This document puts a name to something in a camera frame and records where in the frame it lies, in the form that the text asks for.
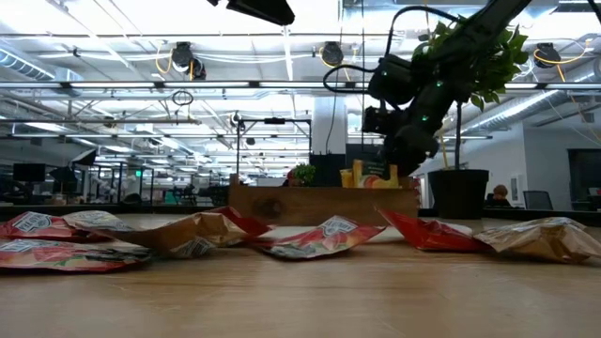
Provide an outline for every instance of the printed label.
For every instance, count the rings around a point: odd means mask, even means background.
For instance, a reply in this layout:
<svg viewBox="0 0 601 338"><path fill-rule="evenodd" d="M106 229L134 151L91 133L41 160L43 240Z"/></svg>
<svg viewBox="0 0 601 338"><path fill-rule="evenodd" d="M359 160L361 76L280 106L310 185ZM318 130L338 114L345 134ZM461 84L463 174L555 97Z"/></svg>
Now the printed label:
<svg viewBox="0 0 601 338"><path fill-rule="evenodd" d="M357 225L340 217L332 217L319 227L323 231L323 235L327 237L336 233L347 234L355 230Z"/></svg>
<svg viewBox="0 0 601 338"><path fill-rule="evenodd" d="M27 212L13 226L23 232L34 232L39 229L45 229L53 223L48 215L37 212Z"/></svg>
<svg viewBox="0 0 601 338"><path fill-rule="evenodd" d="M196 237L195 239L172 249L171 252L175 256L182 258L199 257L206 254L209 249L213 248L215 248L215 245L211 242L204 238Z"/></svg>
<svg viewBox="0 0 601 338"><path fill-rule="evenodd" d="M30 239L15 239L5 244L0 245L0 252L5 253L22 253L29 251L33 248L39 247L53 247L58 246L60 243L51 242L47 240L30 240Z"/></svg>

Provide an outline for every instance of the office chair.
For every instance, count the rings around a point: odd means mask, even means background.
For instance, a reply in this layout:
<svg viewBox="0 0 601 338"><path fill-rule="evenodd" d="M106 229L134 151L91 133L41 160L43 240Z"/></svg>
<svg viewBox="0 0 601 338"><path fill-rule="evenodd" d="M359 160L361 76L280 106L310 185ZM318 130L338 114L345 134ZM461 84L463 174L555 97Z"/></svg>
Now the office chair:
<svg viewBox="0 0 601 338"><path fill-rule="evenodd" d="M526 202L526 209L528 210L553 210L548 192L524 192L524 202Z"/></svg>

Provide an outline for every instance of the overhead camera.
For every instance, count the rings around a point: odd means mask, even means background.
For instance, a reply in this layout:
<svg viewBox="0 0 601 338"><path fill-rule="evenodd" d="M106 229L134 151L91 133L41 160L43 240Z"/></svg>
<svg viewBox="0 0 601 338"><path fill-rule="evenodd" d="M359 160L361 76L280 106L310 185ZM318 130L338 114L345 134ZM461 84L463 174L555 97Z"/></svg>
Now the overhead camera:
<svg viewBox="0 0 601 338"><path fill-rule="evenodd" d="M219 0L208 1L213 6L217 6L219 3ZM278 25L288 25L294 22L294 12L286 0L228 0L227 9Z"/></svg>

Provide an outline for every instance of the chip bag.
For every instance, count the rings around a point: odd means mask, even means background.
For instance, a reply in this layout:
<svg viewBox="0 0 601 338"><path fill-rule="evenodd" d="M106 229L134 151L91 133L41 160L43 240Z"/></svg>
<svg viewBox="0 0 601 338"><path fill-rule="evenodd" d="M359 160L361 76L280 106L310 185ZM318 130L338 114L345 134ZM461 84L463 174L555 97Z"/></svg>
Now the chip bag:
<svg viewBox="0 0 601 338"><path fill-rule="evenodd" d="M456 252L490 250L488 245L471 236L471 229L467 226L422 221L389 210L379 209L378 212L416 249Z"/></svg>
<svg viewBox="0 0 601 338"><path fill-rule="evenodd" d="M27 211L0 225L0 238L63 240L77 243L109 240L67 224L62 217Z"/></svg>
<svg viewBox="0 0 601 338"><path fill-rule="evenodd" d="M0 242L0 268L106 272L150 258L145 248L105 248L38 239Z"/></svg>
<svg viewBox="0 0 601 338"><path fill-rule="evenodd" d="M515 253L561 263L601 257L601 243L584 232L586 226L565 217L551 217L485 230L475 237L498 253Z"/></svg>
<svg viewBox="0 0 601 338"><path fill-rule="evenodd" d="M199 257L210 249L234 245L270 231L266 225L241 218L229 207L194 213L151 230L133 229L120 223L107 226L68 217L66 220L80 229L154 249L174 258Z"/></svg>
<svg viewBox="0 0 601 338"><path fill-rule="evenodd" d="M276 257L309 259L346 251L366 242L384 229L385 227L360 226L346 218L334 216L313 230L289 238L261 239L256 245Z"/></svg>

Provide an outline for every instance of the ceiling pipe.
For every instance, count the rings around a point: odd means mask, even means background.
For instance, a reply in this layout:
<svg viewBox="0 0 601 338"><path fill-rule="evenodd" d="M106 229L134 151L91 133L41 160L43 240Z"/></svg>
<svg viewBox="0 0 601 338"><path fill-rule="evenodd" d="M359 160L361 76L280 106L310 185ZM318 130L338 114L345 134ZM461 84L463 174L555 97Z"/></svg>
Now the ceiling pipe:
<svg viewBox="0 0 601 338"><path fill-rule="evenodd" d="M566 72L565 81L567 83L601 81L601 57ZM546 90L526 98L509 100L462 126L461 133L498 130L569 100L568 93L558 89Z"/></svg>

